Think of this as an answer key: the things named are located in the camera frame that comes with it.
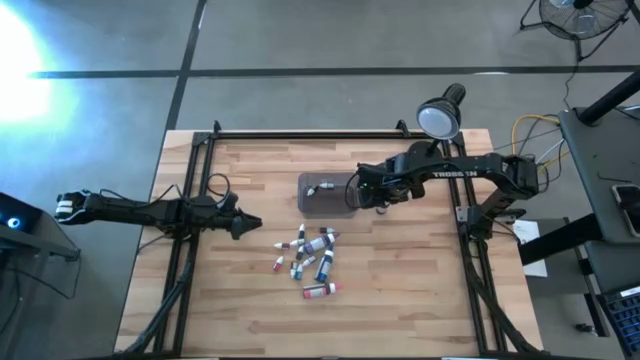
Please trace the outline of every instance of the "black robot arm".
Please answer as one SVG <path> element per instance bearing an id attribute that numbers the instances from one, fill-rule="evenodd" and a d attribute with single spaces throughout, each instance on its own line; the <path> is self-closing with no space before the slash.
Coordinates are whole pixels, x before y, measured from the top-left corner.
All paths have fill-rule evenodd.
<path id="1" fill-rule="evenodd" d="M 230 191 L 221 201 L 199 196 L 142 202 L 82 190 L 58 195 L 55 218 L 66 225 L 104 220 L 156 226 L 166 233 L 192 228 L 225 229 L 238 240 L 245 232 L 262 226 L 262 220 L 236 209 L 237 200 L 238 196 Z"/>
<path id="2" fill-rule="evenodd" d="M 491 237 L 491 221 L 516 200 L 538 193 L 536 164 L 519 156 L 489 153 L 482 156 L 443 157 L 427 141 L 378 165 L 358 164 L 358 200 L 363 209 L 386 207 L 425 195 L 424 182 L 438 178 L 485 178 L 498 189 L 481 205 L 467 209 L 472 236 Z"/>

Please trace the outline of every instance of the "fan grille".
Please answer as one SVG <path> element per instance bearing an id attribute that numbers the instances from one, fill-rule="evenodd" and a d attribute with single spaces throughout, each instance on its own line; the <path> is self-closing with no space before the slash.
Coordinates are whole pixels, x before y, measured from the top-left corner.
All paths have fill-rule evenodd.
<path id="1" fill-rule="evenodd" d="M 572 39 L 576 36 L 584 40 L 598 36 L 611 29 L 629 11 L 626 0 L 575 0 L 575 2 L 540 0 L 539 2 L 540 19 L 544 26 L 549 32 L 563 39 Z"/>

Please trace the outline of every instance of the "yellow cable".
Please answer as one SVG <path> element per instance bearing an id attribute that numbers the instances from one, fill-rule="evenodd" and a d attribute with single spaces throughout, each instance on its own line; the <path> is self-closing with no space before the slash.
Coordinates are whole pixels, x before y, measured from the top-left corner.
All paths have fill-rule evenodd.
<path id="1" fill-rule="evenodd" d="M 520 124 L 520 121 L 527 119 L 527 118 L 533 118 L 533 119 L 540 119 L 540 120 L 545 120 L 545 121 L 549 121 L 552 122 L 554 124 L 560 124 L 560 120 L 555 119 L 555 118 L 551 118 L 551 117 L 547 117 L 547 116 L 541 116 L 541 115 L 533 115 L 533 114 L 528 114 L 528 115 L 522 115 L 518 118 L 518 120 L 516 120 L 516 122 L 513 123 L 513 127 L 511 128 L 511 153 L 515 155 L 516 153 L 516 130 L 518 128 L 518 124 Z"/>
<path id="2" fill-rule="evenodd" d="M 567 155 L 569 153 L 569 150 L 563 152 L 560 156 L 556 156 L 553 159 L 547 161 L 544 163 L 544 165 L 540 166 L 540 169 L 538 169 L 538 172 L 542 172 L 544 169 L 548 168 L 549 165 L 553 164 L 554 162 L 560 160 L 560 158 L 563 158 L 565 155 Z"/>

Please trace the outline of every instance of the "metal bracket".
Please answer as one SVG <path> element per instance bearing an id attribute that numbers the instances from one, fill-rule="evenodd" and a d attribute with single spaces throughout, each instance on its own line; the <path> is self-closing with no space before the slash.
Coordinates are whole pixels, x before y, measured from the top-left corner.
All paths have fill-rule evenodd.
<path id="1" fill-rule="evenodd" d="M 405 123 L 404 120 L 402 119 L 398 120 L 398 123 L 396 123 L 396 130 L 401 130 L 402 136 L 404 136 L 407 139 L 411 137 L 409 128 L 407 128 L 407 123 Z"/>
<path id="2" fill-rule="evenodd" d="M 197 132 L 193 134 L 193 139 L 191 140 L 191 146 L 200 146 L 204 144 L 209 137 L 211 136 L 210 132 Z"/>
<path id="3" fill-rule="evenodd" d="M 469 221 L 469 207 L 456 206 L 456 219 L 459 223 L 466 223 Z"/>

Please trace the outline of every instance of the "lamp head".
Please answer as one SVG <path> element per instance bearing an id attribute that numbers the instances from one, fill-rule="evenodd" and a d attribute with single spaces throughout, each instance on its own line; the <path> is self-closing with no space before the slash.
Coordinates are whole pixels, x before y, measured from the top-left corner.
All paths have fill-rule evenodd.
<path id="1" fill-rule="evenodd" d="M 453 139 L 460 131 L 460 108 L 466 90 L 460 84 L 450 85 L 439 98 L 418 107 L 418 124 L 425 134 L 437 140 Z"/>

